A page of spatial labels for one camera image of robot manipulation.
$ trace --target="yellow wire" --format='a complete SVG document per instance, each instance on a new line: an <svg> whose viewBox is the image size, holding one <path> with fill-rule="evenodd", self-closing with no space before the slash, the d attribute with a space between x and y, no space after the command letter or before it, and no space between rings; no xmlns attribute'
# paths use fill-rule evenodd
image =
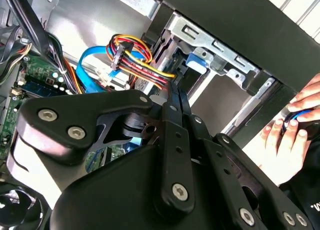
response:
<svg viewBox="0 0 320 230"><path fill-rule="evenodd" d="M115 43L116 43L117 46L119 45L118 38L133 39L133 40L136 40L137 42L141 43L142 46L144 46L145 49L149 52L150 60L148 61L148 63L151 63L151 61L153 60L153 56L152 56L152 53L151 53L150 49L149 49L148 46L144 43L144 41L142 41L141 39L139 39L139 38L137 38L137 37L135 37L135 36L132 36L132 35L118 35L118 36L115 37Z"/></svg>
<svg viewBox="0 0 320 230"><path fill-rule="evenodd" d="M82 89L81 89L81 87L79 86L79 83L78 83L77 77L76 77L76 75L75 75L75 72L73 71L73 69L72 69L71 66L70 66L70 63L67 61L67 59L66 59L65 57L63 57L63 60L64 60L64 62L65 62L65 64L66 64L66 67L68 68L70 74L72 75L72 78L74 79L76 89L78 90L78 92L79 92L80 94L83 94Z"/></svg>
<svg viewBox="0 0 320 230"><path fill-rule="evenodd" d="M150 63L152 61L152 54L151 54L151 51L150 49L147 47L147 45L139 38L135 37L135 36L132 36L132 35L118 35L115 37L115 44L118 46L119 45L119 41L118 41L118 38L129 38L129 39L134 39L136 41L138 41L139 43L141 43L146 49L147 51L149 52L150 56L151 56L151 59L147 62L147 63ZM133 61L135 61L136 63L146 67L147 69L161 75L161 76L165 76L165 77L168 77L168 78L174 78L176 75L174 74L170 74L170 73L165 73L165 72L162 72L162 71L159 71L158 69L150 66L149 64L143 62L143 61L140 61L138 60L137 58L135 58L128 50L124 51Z"/></svg>
<svg viewBox="0 0 320 230"><path fill-rule="evenodd" d="M149 82L149 83L154 84L154 85L155 85L157 88L159 88L160 90L162 89L162 87L161 87L159 84L157 84L157 83L155 83L155 82L153 82L153 81L150 81L149 79L147 79L147 78L145 78L145 77L143 77L143 76L141 76L141 75L138 75L138 74L136 74L135 72L130 71L129 69L124 68L123 66L119 66L119 69L121 69L121 70L123 70L123 71L125 71L125 72L127 72L127 73L129 73L129 74L132 74L132 75L136 76L137 78L140 78L140 79L142 79L142 80L145 80L145 81L147 81L147 82Z"/></svg>
<svg viewBox="0 0 320 230"><path fill-rule="evenodd" d="M106 55L107 55L107 57L110 59L110 61L113 61L113 58L112 58L112 56L108 53L108 51L106 52ZM140 78L140 79L142 79L142 80L145 80L145 81L147 81L147 82L149 82L149 83L154 84L154 85L155 85L157 88L159 88L160 90L162 89L162 87L161 87L159 84L157 84L156 82L153 82L153 81L151 81L151 80L149 80L149 79L147 79L147 78L145 78L145 77L143 77L143 76L141 76L141 75L138 75L138 74L134 73L133 71L130 71L129 69L126 69L126 68L123 67L123 66L119 66L119 69L121 69L121 70L123 70L123 71L125 71L125 72L127 72L127 73L129 73L129 74L132 74L132 75L136 76L137 78Z"/></svg>
<svg viewBox="0 0 320 230"><path fill-rule="evenodd" d="M128 50L126 50L124 52L125 52L125 54L127 54L136 63L146 67L147 69L149 69L149 70L151 70L151 71L153 71L153 72L155 72L155 73L157 73L157 74L159 74L161 76L165 76L165 77L168 77L168 78L174 78L176 76L176 75L171 74L171 73L165 73L165 72L159 71L158 69L155 69L154 67L146 64L145 62L136 59L134 56L132 56L132 54Z"/></svg>

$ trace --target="red wire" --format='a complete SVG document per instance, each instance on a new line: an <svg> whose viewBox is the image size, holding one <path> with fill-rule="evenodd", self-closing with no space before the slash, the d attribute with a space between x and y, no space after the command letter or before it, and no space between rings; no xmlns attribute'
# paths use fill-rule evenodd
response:
<svg viewBox="0 0 320 230"><path fill-rule="evenodd" d="M135 42L133 40L129 40L129 39L126 39L126 38L121 38L121 37L118 38L118 40L124 41L124 42L127 42L127 43L134 43L134 45L137 45L138 47L140 47L145 52L145 54L142 53L142 51L140 51L139 49L138 49L138 52L140 54L142 54L145 57L146 60L150 59L151 56L149 55L149 52L146 50L146 48L142 44L140 44L138 42Z"/></svg>
<svg viewBox="0 0 320 230"><path fill-rule="evenodd" d="M166 83L167 83L167 81L165 81L164 79L162 79L162 78L160 78L160 77L157 77L157 76L155 76L155 75L147 72L147 71L144 70L144 69L140 69L140 68L136 67L135 65L131 64L129 61L127 61L127 60L124 59L124 58L122 59L122 61L123 61L125 64L127 64L129 67L133 68L134 70L136 70L136 71L138 71L138 72L140 72L140 73L145 74L146 76L148 76L148 77L150 77L150 78L153 78L153 79L155 79L155 80L157 80L157 81L159 81L159 82L161 82L161 83L163 83L163 84L166 84Z"/></svg>

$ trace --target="blue plastic latch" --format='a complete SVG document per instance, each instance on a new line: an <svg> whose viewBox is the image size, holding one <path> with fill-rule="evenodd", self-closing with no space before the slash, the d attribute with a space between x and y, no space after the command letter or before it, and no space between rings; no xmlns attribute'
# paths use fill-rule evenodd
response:
<svg viewBox="0 0 320 230"><path fill-rule="evenodd" d="M205 60L201 59L200 57L190 53L188 59L186 60L185 64L197 71L200 74L205 74L207 72L206 62Z"/></svg>

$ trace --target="wire bundle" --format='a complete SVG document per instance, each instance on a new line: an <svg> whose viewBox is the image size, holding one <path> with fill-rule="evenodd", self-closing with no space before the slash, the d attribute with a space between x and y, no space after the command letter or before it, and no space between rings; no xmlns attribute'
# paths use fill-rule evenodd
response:
<svg viewBox="0 0 320 230"><path fill-rule="evenodd" d="M53 55L53 61L57 63L58 70L62 74L67 88L73 94L83 94L85 92L84 87L76 75L75 70L70 66L69 62L64 57L61 43L51 33L48 33L48 36L52 41L52 48L50 51Z"/></svg>
<svg viewBox="0 0 320 230"><path fill-rule="evenodd" d="M5 69L3 73L0 75L0 86L4 84L4 82L8 79L10 74L12 73L15 65L21 61L31 50L32 44L26 45L23 49L19 50L17 54L19 55L14 55L11 58L9 58Z"/></svg>
<svg viewBox="0 0 320 230"><path fill-rule="evenodd" d="M168 80L170 80L170 78L175 77L174 74L161 72L150 66L149 64L153 60L150 49L139 38L131 35L116 34L111 38L109 44L106 46L106 54L110 61L114 60L114 57L117 53L117 48L119 44L123 42L133 43L133 49L138 51L144 57L144 60L140 61L128 50L125 50L123 57L120 60L118 68L134 76L133 78L129 78L129 84L131 88L133 87L137 78L139 78L153 83L159 89L162 89L163 86L167 84Z"/></svg>

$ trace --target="black wire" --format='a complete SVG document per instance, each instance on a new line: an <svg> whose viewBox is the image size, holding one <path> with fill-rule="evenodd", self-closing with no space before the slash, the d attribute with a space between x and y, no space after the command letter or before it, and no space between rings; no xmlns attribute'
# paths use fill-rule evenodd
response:
<svg viewBox="0 0 320 230"><path fill-rule="evenodd" d="M10 33L10 36L4 46L0 64L3 64L4 62L6 62L9 59L10 55L12 54L12 49L20 29L21 29L20 26L16 26Z"/></svg>
<svg viewBox="0 0 320 230"><path fill-rule="evenodd" d="M125 63L120 63L120 66L126 68L126 69L129 69L131 72L135 73L135 74L138 74L139 76L143 76L144 78L152 81L152 82L155 82L157 84L159 84L160 86L164 86L165 84L163 82L160 82L158 81L157 79L155 78L152 78L151 76L147 76L147 75L144 75L142 72L139 72L137 70L135 70L134 68L131 68L130 66L126 65Z"/></svg>
<svg viewBox="0 0 320 230"><path fill-rule="evenodd" d="M54 57L55 61L58 63L59 68L61 68L61 70L65 71L65 74L63 74L62 77L64 79L64 82L65 82L67 88L73 94L80 94L80 92L77 90L76 83L75 83L74 79L72 78L71 73L68 71L68 68L65 64L61 43L56 38L56 36L54 36L53 34L48 33L48 36L52 40L51 51L53 52L52 53L53 57Z"/></svg>
<svg viewBox="0 0 320 230"><path fill-rule="evenodd" d="M113 48L114 48L114 49L117 49L117 46L116 46L116 44L115 44L115 42L114 42L114 37L112 37L112 38L110 39L110 41L109 41L109 46L110 46L110 49L111 49L111 51L110 51L110 52L111 52L111 55L114 57L116 53L113 52ZM135 62L135 61L132 61L132 59L131 59L129 56L127 56L127 55L124 55L122 58L123 58L123 59L126 59L128 62L130 62L130 63L132 63L132 64L138 65L139 67L143 68L143 69L146 70L146 71L150 71L150 72L152 72L152 73L155 73L155 72L153 72L152 70L150 70L149 68L146 68L145 66L143 66L143 65L141 65L141 64L139 64L139 63L137 63L137 62ZM126 68L132 69L132 68L131 68L129 65L127 65L125 62L121 62L121 64L124 64ZM146 76L146 75L144 75L144 74L141 73L141 72L139 72L139 75L143 75L144 77L147 77L148 79L150 79L149 76ZM170 80L171 80L170 77L162 76L162 75L160 76L160 78L162 78L162 79L164 79L164 80L167 80L167 81L170 81Z"/></svg>
<svg viewBox="0 0 320 230"><path fill-rule="evenodd" d="M6 65L4 67L4 70L3 72L1 73L0 75L0 82L2 82L5 77L7 76L8 72L9 72L9 68L11 66L11 64L16 60L18 59L20 56L19 55L13 55L9 58L9 60L6 62Z"/></svg>

